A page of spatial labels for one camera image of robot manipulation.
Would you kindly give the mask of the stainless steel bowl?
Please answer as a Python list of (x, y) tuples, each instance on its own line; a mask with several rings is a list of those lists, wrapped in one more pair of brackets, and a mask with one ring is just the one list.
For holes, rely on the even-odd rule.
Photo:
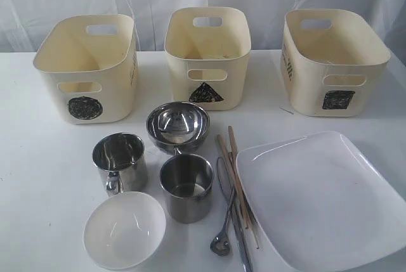
[(210, 128), (210, 117), (200, 106), (185, 102), (165, 103), (150, 112), (146, 120), (148, 137), (168, 155), (195, 152)]

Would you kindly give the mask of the white ceramic bowl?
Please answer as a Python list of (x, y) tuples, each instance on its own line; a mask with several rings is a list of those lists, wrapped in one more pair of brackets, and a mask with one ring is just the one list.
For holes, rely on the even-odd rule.
[(148, 262), (166, 233), (166, 215), (151, 195), (130, 191), (100, 204), (84, 226), (83, 245), (91, 260), (111, 271), (125, 271)]

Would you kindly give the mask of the white square plate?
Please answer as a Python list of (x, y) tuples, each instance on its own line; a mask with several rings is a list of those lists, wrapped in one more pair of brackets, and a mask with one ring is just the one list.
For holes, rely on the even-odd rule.
[(345, 271), (405, 247), (405, 200), (339, 132), (246, 148), (236, 165), (259, 227), (296, 271)]

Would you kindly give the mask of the cream bin with triangle mark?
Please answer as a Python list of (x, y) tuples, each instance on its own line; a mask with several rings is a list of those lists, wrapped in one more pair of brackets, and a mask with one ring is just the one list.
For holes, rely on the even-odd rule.
[(236, 107), (251, 52), (245, 14), (230, 7), (189, 7), (171, 15), (164, 42), (173, 98), (205, 110)]

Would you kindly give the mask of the long steel spoon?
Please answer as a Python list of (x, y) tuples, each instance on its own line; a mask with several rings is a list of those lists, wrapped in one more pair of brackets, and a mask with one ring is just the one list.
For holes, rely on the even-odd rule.
[(228, 222), (231, 215), (231, 209), (235, 198), (235, 188), (231, 189), (230, 197), (228, 198), (228, 208), (226, 211), (225, 221), (221, 231), (213, 238), (210, 243), (210, 250), (217, 256), (227, 256), (231, 251), (231, 246), (228, 238)]

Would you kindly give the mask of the cream bin with circle mark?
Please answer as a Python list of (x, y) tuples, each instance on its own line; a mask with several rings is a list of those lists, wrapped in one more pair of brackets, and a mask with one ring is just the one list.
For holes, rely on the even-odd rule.
[(33, 66), (63, 120), (108, 123), (132, 112), (138, 77), (134, 27), (122, 14), (73, 16), (54, 26)]

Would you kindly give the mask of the cream bin with square mark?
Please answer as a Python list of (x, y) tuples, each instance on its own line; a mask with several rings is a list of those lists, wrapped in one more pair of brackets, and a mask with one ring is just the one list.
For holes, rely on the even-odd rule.
[(299, 9), (285, 15), (280, 70), (292, 108), (303, 115), (358, 115), (390, 58), (357, 13)]

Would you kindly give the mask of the steel table knife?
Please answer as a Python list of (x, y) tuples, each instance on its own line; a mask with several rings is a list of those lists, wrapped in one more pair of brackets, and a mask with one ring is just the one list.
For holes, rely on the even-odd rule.
[(244, 271), (252, 271), (252, 264), (249, 258), (249, 252), (243, 234), (242, 222), (240, 220), (239, 213), (237, 212), (237, 192), (235, 191), (234, 186), (231, 184), (231, 179), (229, 178), (224, 158), (218, 157), (216, 168), (220, 188), (228, 205), (227, 214), (231, 216), (233, 227), (235, 230), (235, 237), (237, 239), (237, 245), (239, 248)]

